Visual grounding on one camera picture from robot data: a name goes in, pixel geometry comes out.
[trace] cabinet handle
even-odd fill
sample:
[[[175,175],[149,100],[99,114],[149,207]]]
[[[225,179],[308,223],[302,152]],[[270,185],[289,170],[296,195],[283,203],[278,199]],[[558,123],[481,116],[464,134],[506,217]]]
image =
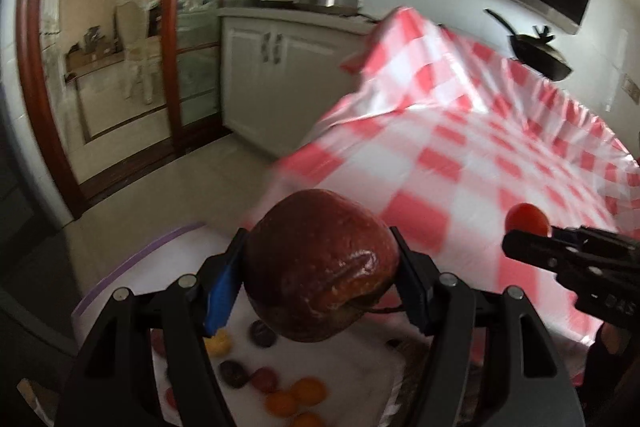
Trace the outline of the cabinet handle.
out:
[[[280,63],[280,48],[282,46],[282,34],[279,33],[276,36],[276,43],[273,46],[273,63],[274,64],[279,64]]]
[[[269,40],[271,39],[271,32],[269,33],[265,33],[264,36],[262,37],[262,47],[261,47],[261,51],[262,51],[262,61],[263,62],[269,62]]]

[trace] apple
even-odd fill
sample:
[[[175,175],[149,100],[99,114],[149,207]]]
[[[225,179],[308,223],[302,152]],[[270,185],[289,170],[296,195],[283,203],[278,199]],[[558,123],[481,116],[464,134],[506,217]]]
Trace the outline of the apple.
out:
[[[250,232],[244,288],[258,316],[299,342],[347,328],[391,286],[398,244],[372,212],[330,190],[296,192]]]

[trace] white cabinet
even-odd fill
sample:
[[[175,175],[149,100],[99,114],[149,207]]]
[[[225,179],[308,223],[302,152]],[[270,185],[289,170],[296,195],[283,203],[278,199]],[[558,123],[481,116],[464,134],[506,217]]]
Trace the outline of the white cabinet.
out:
[[[262,149],[296,150],[357,79],[340,63],[363,37],[303,23],[223,18],[225,126]]]

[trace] frying pan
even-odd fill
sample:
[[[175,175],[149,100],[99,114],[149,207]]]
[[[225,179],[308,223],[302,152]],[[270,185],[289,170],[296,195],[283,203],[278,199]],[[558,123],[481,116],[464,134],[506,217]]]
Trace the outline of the frying pan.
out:
[[[549,26],[545,26],[542,31],[536,26],[533,26],[533,29],[538,35],[537,37],[522,35],[516,33],[513,26],[501,15],[488,8],[484,11],[511,33],[509,36],[511,49],[520,62],[542,73],[554,82],[564,80],[569,73],[572,72],[572,69],[567,65],[562,54],[548,44],[555,38],[555,36],[551,34]]]

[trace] light switch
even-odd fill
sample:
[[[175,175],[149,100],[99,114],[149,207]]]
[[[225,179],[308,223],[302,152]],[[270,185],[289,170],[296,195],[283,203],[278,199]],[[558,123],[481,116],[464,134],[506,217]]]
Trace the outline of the light switch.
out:
[[[631,77],[628,74],[625,74],[625,78],[622,82],[622,90],[631,97],[631,100],[633,100],[636,105],[640,103],[640,87],[631,80]]]

